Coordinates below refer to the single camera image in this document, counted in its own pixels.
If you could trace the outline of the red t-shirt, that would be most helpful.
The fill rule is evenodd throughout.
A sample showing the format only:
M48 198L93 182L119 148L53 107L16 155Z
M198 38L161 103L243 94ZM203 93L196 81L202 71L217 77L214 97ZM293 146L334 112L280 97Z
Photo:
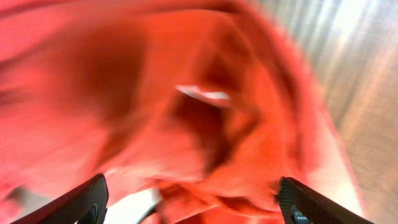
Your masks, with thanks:
M170 223L281 223L282 176L364 213L310 67L247 3L2 1L1 222L98 173Z

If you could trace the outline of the white t-shirt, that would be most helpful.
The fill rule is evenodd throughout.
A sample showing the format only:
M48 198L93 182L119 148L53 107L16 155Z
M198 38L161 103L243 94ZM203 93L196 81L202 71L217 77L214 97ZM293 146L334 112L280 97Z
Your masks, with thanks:
M124 197L108 207L104 224L136 224L154 208L162 196L155 188L140 191Z

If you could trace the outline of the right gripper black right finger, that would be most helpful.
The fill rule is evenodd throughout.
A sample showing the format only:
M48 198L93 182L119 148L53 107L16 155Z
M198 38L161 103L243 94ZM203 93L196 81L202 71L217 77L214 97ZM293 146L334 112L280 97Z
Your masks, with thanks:
M292 177L279 183L277 201L286 224L373 224Z

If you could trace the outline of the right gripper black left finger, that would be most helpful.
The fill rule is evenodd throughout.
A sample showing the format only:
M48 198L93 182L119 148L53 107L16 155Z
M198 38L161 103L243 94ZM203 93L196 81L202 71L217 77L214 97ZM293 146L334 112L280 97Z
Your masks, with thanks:
M11 224L103 224L108 199L105 176L97 174Z

